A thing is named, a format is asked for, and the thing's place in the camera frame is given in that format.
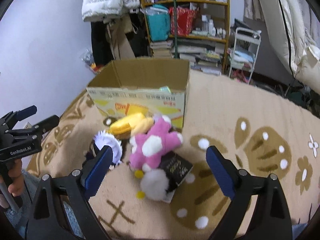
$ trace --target open cardboard box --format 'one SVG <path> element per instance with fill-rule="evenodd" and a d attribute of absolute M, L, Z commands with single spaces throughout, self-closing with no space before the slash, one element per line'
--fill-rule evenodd
<path fill-rule="evenodd" d="M 104 116 L 165 114 L 182 128 L 188 81 L 189 61 L 143 57 L 109 62 L 87 91 Z M 165 86 L 170 92 L 160 90 Z"/>

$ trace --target pink item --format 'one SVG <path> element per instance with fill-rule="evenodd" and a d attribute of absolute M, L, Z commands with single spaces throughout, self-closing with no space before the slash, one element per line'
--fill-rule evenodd
<path fill-rule="evenodd" d="M 137 134 L 131 137 L 130 166 L 144 172 L 158 168 L 161 157 L 181 146 L 183 141 L 180 133 L 169 133 L 170 128 L 170 118 L 163 115 L 147 134 Z"/>

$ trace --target human hand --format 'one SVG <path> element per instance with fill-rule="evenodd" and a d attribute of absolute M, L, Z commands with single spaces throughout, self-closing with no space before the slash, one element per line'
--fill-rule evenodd
<path fill-rule="evenodd" d="M 24 190 L 24 178 L 23 174 L 21 173 L 22 169 L 22 160 L 17 159 L 14 161 L 14 166 L 11 170 L 8 171 L 8 175 L 12 179 L 12 184 L 9 185 L 8 191 L 10 194 L 12 194 L 14 197 L 20 196 L 23 193 Z M 0 176 L 0 183 L 3 183 L 3 179 Z M 3 208 L 8 208 L 8 203 L 5 200 L 4 196 L 0 194 L 0 206 Z"/>

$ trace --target white wall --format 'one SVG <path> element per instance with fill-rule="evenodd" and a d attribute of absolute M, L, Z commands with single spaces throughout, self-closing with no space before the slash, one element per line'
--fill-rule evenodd
<path fill-rule="evenodd" d="M 61 115 L 93 73 L 80 55 L 91 48 L 82 0 L 14 0 L 0 21 L 0 116 L 36 105 L 34 124 Z"/>
<path fill-rule="evenodd" d="M 244 18 L 244 0 L 230 0 L 230 3 L 231 25 L 234 24 L 234 19 L 237 18 L 247 23 L 247 25 L 254 30 L 262 30 L 261 45 L 254 71 L 284 84 L 289 84 L 292 81 L 292 74 L 284 68 L 276 54 L 273 52 L 270 46 L 266 24 L 261 21 L 253 21 Z"/>

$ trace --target finger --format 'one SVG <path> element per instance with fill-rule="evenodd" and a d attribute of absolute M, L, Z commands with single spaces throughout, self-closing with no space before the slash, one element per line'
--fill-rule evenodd
<path fill-rule="evenodd" d="M 15 164 L 11 170 L 8 171 L 8 175 L 11 178 L 16 178 L 21 175 L 21 169 L 22 169 L 22 160 L 15 160 Z"/>
<path fill-rule="evenodd" d="M 13 183 L 8 187 L 8 191 L 10 194 L 15 193 L 18 191 L 20 188 L 23 188 L 23 175 L 21 174 L 19 177 L 15 178 Z"/>
<path fill-rule="evenodd" d="M 2 206 L 5 209 L 10 207 L 10 205 L 8 204 L 8 202 L 5 199 L 4 195 L 2 195 L 2 194 L 0 194 L 0 206 Z"/>
<path fill-rule="evenodd" d="M 17 196 L 21 196 L 22 193 L 24 191 L 24 187 L 18 189 L 16 192 L 12 193 L 12 196 L 17 197 Z"/>

